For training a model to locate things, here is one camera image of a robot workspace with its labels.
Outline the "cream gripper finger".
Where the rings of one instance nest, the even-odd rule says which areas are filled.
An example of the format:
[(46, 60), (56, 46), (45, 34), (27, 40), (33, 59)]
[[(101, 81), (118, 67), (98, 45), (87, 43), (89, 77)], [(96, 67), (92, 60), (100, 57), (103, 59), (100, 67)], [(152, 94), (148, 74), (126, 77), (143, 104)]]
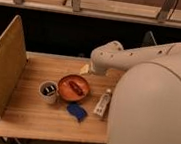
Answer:
[(89, 64), (86, 64), (85, 66), (83, 66), (82, 68), (80, 68), (80, 73), (81, 74), (88, 74), (89, 73), (89, 68), (90, 68), (90, 65)]

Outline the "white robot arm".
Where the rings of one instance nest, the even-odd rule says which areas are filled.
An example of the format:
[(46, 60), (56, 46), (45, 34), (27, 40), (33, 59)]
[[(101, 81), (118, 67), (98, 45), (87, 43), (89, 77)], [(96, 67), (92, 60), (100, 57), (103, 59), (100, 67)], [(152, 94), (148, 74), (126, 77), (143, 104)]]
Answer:
[(106, 144), (181, 144), (181, 43), (95, 48), (83, 73), (119, 69), (108, 113)]

